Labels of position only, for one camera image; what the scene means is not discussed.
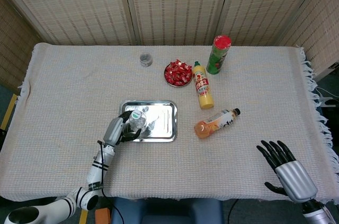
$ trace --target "yellow sauce bottle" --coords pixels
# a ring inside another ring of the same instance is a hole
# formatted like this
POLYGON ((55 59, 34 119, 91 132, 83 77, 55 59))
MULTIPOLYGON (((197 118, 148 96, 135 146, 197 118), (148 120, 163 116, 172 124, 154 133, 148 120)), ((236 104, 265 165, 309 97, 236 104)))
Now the yellow sauce bottle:
POLYGON ((214 100, 211 95, 211 88, 208 84, 205 68, 201 66, 198 61, 196 61, 192 72, 195 82, 195 89, 198 93, 200 108, 210 109, 214 106, 214 100))

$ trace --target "red bottle cap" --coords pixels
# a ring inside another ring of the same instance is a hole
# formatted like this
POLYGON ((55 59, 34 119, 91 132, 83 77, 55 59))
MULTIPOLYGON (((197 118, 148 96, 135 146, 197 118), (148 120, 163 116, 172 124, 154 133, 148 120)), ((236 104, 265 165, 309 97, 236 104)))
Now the red bottle cap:
POLYGON ((217 49, 226 49, 231 46, 231 39, 226 35, 219 35, 214 38, 214 46, 216 46, 217 49))

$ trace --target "robot finger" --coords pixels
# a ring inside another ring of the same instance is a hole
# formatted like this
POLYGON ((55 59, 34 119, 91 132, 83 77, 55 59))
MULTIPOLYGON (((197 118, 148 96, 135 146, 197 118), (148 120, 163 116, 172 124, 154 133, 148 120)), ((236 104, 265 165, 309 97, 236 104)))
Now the robot finger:
POLYGON ((126 123, 129 117, 131 116, 131 113, 133 110, 125 111, 121 115, 119 115, 120 118, 123 118, 123 123, 126 123))
POLYGON ((257 149, 263 154, 263 156, 265 157, 265 159, 267 160, 267 162, 269 163, 269 165, 271 166, 271 168, 274 170, 277 167, 277 164, 275 163, 274 159, 272 158, 272 156, 261 146, 256 146, 257 149))
POLYGON ((278 146, 275 142, 270 141, 270 145, 273 146, 273 148, 275 149, 275 151, 278 153, 281 161, 283 163, 287 163, 288 159, 286 154, 282 151, 282 149, 280 148, 280 146, 278 146))
POLYGON ((137 139, 141 134, 141 129, 139 129, 135 135, 133 135, 132 137, 125 137, 125 136, 122 136, 121 138, 121 142, 128 142, 128 141, 133 141, 135 139, 137 139))
POLYGON ((278 166, 282 165, 283 162, 282 160, 280 159, 279 155, 275 152, 275 150, 273 149, 273 147, 267 143, 266 141, 264 140, 261 140, 261 143, 266 147, 267 151, 269 151, 270 155, 274 158, 276 164, 278 166))
POLYGON ((287 156, 287 160, 289 162, 293 162, 296 160, 296 158, 294 157, 293 153, 290 151, 290 149, 281 141, 277 141, 278 145, 283 149, 283 151, 285 152, 286 156, 287 156))
POLYGON ((282 187, 276 187, 274 186, 273 184, 269 183, 269 182, 265 182, 264 183, 265 186, 270 190, 270 191, 273 191, 274 193, 277 193, 277 194, 281 194, 281 195, 285 195, 287 196, 287 193, 285 191, 284 188, 282 187))

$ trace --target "bowl of red candy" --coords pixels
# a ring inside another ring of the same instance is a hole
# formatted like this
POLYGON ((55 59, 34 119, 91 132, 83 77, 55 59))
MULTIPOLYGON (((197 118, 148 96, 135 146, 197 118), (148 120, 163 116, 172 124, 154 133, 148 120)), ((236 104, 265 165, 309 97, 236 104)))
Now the bowl of red candy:
POLYGON ((192 80, 192 66, 177 59, 166 66, 164 76, 166 82, 174 87, 188 85, 192 80))

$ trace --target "woven wall panel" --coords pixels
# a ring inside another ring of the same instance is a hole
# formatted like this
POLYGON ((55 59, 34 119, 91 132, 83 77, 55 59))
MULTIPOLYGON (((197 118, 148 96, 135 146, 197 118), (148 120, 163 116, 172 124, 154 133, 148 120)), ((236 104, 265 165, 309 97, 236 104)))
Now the woven wall panel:
POLYGON ((211 23, 218 2, 220 0, 134 0, 141 44, 208 44, 210 34, 215 31, 211 23))
POLYGON ((227 0, 221 33, 238 46, 271 45, 301 0, 227 0))
POLYGON ((18 93, 24 80, 37 33, 7 0, 0 0, 0 84, 18 93))
POLYGON ((23 0, 55 44, 132 44, 122 0, 23 0))
POLYGON ((339 60, 339 0, 306 0, 281 46, 305 47, 317 75, 339 60))

